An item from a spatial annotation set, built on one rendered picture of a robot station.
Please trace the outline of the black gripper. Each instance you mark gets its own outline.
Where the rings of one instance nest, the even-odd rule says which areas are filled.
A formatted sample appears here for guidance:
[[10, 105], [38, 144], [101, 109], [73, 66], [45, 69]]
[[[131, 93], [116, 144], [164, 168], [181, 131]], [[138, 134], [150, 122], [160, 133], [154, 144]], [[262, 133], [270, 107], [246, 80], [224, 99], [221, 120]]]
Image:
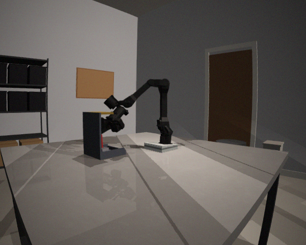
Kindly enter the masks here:
[[101, 134], [105, 133], [109, 129], [115, 129], [119, 125], [119, 129], [124, 128], [124, 123], [121, 120], [121, 114], [118, 111], [113, 111], [114, 114], [110, 114], [104, 119], [101, 117]]

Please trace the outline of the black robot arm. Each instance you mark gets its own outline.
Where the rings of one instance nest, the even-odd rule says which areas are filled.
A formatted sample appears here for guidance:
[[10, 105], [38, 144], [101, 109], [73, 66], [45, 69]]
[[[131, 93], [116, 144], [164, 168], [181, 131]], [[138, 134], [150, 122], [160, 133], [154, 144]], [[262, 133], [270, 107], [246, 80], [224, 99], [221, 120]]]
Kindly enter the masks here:
[[[149, 87], [158, 87], [160, 92], [160, 118], [157, 120], [157, 127], [162, 133], [160, 136], [160, 144], [173, 144], [171, 143], [171, 135], [173, 131], [170, 129], [169, 120], [167, 118], [167, 93], [169, 90], [170, 82], [168, 79], [149, 79], [143, 86], [141, 86], [134, 94], [118, 101], [112, 95], [104, 102], [108, 108], [118, 111], [121, 116], [126, 116], [129, 112], [125, 108], [129, 108], [133, 105], [136, 99]], [[123, 105], [123, 106], [121, 106]], [[125, 108], [124, 108], [125, 107]]]

